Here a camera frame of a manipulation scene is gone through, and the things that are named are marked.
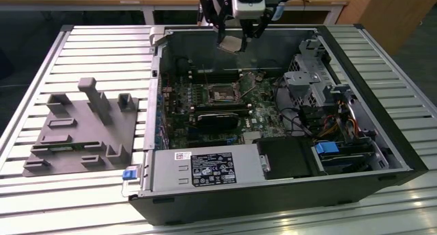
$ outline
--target table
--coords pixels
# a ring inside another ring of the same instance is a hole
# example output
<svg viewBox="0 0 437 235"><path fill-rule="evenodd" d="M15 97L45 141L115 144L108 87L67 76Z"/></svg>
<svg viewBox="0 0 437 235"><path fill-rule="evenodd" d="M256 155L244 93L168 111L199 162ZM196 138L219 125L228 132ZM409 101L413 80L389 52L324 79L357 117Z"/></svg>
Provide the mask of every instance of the table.
<svg viewBox="0 0 437 235"><path fill-rule="evenodd" d="M60 32L0 138L0 233L95 234L406 234L437 226L437 108L365 30L329 30L430 171L358 203L263 215L156 226L121 196L121 170L24 178L48 115L51 93L85 99L76 82L93 76L107 98L140 99L132 163L143 161L151 54L151 26L75 26ZM345 81L338 67L333 70ZM129 190L139 188L137 183Z"/></svg>
<svg viewBox="0 0 437 235"><path fill-rule="evenodd" d="M328 11L325 24L334 24L348 0L293 0L287 11ZM155 24L153 11L197 10L199 0L0 0L4 11L111 11L139 10L145 23Z"/></svg>
<svg viewBox="0 0 437 235"><path fill-rule="evenodd" d="M0 11L143 11L143 0L0 0Z"/></svg>

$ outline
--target motherboard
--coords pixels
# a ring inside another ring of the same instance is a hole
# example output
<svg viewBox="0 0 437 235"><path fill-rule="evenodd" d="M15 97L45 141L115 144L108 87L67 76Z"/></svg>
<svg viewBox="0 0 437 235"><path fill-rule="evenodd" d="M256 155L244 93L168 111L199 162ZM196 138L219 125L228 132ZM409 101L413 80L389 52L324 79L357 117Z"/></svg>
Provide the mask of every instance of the motherboard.
<svg viewBox="0 0 437 235"><path fill-rule="evenodd" d="M273 101L276 77L261 70L197 70L163 85L169 148L252 143L285 135Z"/></svg>

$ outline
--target white label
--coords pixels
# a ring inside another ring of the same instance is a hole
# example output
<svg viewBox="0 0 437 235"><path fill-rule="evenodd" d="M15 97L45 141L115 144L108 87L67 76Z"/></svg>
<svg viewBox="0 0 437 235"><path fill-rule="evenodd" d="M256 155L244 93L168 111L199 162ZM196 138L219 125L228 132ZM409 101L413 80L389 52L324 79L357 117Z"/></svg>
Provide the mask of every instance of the white label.
<svg viewBox="0 0 437 235"><path fill-rule="evenodd" d="M175 152L175 160L189 160L192 152Z"/></svg>
<svg viewBox="0 0 437 235"><path fill-rule="evenodd" d="M121 4L139 4L140 1L120 1Z"/></svg>

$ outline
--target blue latch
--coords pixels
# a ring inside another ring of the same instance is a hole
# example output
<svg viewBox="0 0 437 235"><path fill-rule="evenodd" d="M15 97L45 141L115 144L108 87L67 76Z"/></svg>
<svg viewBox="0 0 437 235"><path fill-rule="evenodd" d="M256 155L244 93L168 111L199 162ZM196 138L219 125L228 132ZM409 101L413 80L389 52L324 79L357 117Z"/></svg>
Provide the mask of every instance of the blue latch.
<svg viewBox="0 0 437 235"><path fill-rule="evenodd" d="M316 144L316 151L318 154L338 153L338 147L334 142L320 142Z"/></svg>
<svg viewBox="0 0 437 235"><path fill-rule="evenodd" d="M123 180L135 180L137 178L137 170L129 170L127 169L123 171Z"/></svg>

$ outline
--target wooden table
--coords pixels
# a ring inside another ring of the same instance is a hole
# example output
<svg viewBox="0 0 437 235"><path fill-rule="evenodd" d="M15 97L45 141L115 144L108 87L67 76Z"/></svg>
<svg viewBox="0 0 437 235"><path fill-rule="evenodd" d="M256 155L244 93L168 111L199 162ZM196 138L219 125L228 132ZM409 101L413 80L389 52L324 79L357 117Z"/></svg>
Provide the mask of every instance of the wooden table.
<svg viewBox="0 0 437 235"><path fill-rule="evenodd" d="M0 0L0 11L143 11L143 0Z"/></svg>
<svg viewBox="0 0 437 235"><path fill-rule="evenodd" d="M326 11L325 24L334 24L348 0L293 0L287 11ZM197 10L199 0L0 0L4 11L140 10L145 23L155 24L156 10Z"/></svg>

